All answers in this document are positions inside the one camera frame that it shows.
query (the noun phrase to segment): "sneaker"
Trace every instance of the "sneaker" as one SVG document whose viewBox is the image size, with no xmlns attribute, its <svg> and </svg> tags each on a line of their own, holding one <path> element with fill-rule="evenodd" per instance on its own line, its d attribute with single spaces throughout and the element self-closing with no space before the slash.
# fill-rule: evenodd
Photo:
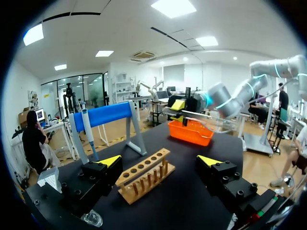
<svg viewBox="0 0 307 230">
<path fill-rule="evenodd" d="M 282 184 L 283 184 L 283 179 L 282 179 L 282 178 L 279 178 L 279 179 L 277 179 L 276 181 L 272 181 L 272 182 L 270 183 L 270 186 L 271 186 L 271 187 L 281 187 Z"/>
<path fill-rule="evenodd" d="M 264 125 L 263 125 L 263 124 L 260 124 L 260 125 L 259 125 L 259 128 L 261 128 L 262 130 L 264 130 Z"/>
</svg>

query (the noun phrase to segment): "ceiling light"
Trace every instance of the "ceiling light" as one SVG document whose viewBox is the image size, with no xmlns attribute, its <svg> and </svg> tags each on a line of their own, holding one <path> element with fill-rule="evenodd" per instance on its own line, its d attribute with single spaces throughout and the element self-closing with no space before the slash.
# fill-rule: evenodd
<svg viewBox="0 0 307 230">
<path fill-rule="evenodd" d="M 66 68 L 67 68 L 67 65 L 66 65 L 66 64 L 64 64 L 64 65 L 59 65 L 59 66 L 55 66 L 55 67 L 54 67 L 54 69 L 55 69 L 56 71 L 61 70 L 61 69 L 66 69 Z"/>
<path fill-rule="evenodd" d="M 201 46 L 217 46 L 217 40 L 214 36 L 196 38 L 196 41 Z"/>
<path fill-rule="evenodd" d="M 29 29 L 28 32 L 24 36 L 24 44 L 26 46 L 32 44 L 33 42 L 36 42 L 40 39 L 44 38 L 43 34 L 43 26 L 42 24 L 39 24 L 37 26 L 34 26 L 33 28 Z"/>
<path fill-rule="evenodd" d="M 159 0 L 151 7 L 165 14 L 169 18 L 176 18 L 181 15 L 193 13 L 196 11 L 195 7 L 189 0 Z"/>
<path fill-rule="evenodd" d="M 109 50 L 109 51 L 105 51 L 105 50 L 99 50 L 98 53 L 96 54 L 96 58 L 97 57 L 108 57 L 110 56 L 114 51 Z"/>
</svg>

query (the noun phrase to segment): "black shirt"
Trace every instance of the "black shirt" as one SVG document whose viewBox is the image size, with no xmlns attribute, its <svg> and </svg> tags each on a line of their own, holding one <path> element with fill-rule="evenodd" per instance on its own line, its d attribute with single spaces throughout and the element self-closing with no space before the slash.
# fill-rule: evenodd
<svg viewBox="0 0 307 230">
<path fill-rule="evenodd" d="M 28 163 L 40 174 L 46 164 L 39 143 L 44 144 L 46 137 L 36 127 L 27 127 L 23 133 L 24 153 Z"/>
<path fill-rule="evenodd" d="M 279 101 L 282 102 L 280 108 L 287 110 L 288 104 L 289 104 L 289 98 L 288 98 L 288 94 L 285 91 L 280 91 Z"/>
</svg>

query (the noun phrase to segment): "orange basket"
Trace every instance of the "orange basket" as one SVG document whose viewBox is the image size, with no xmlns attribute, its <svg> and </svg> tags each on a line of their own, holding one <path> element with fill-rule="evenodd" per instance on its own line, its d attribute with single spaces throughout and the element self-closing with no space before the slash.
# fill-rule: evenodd
<svg viewBox="0 0 307 230">
<path fill-rule="evenodd" d="M 179 121 L 171 121 L 168 123 L 168 127 L 172 137 L 202 146 L 207 146 L 214 134 L 201 123 L 190 120 L 188 120 L 186 127 Z"/>
</svg>

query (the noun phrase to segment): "black table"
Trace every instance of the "black table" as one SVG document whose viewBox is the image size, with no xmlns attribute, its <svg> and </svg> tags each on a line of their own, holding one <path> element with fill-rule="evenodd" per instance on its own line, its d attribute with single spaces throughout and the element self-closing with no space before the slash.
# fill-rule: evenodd
<svg viewBox="0 0 307 230">
<path fill-rule="evenodd" d="M 214 134 L 207 147 L 180 141 L 169 136 L 167 123 L 143 133 L 147 155 L 125 146 L 124 142 L 98 152 L 100 159 L 121 155 L 124 170 L 156 153 L 161 148 L 171 152 L 168 161 L 176 166 L 159 186 L 129 205 L 114 186 L 108 197 L 101 197 L 94 207 L 103 218 L 104 230 L 160 229 L 227 229 L 232 214 L 217 197 L 209 195 L 195 172 L 197 155 L 219 161 L 230 160 L 242 173 L 243 150 L 239 138 Z M 82 162 L 76 161 L 59 168 L 59 180 L 65 181 Z"/>
</svg>

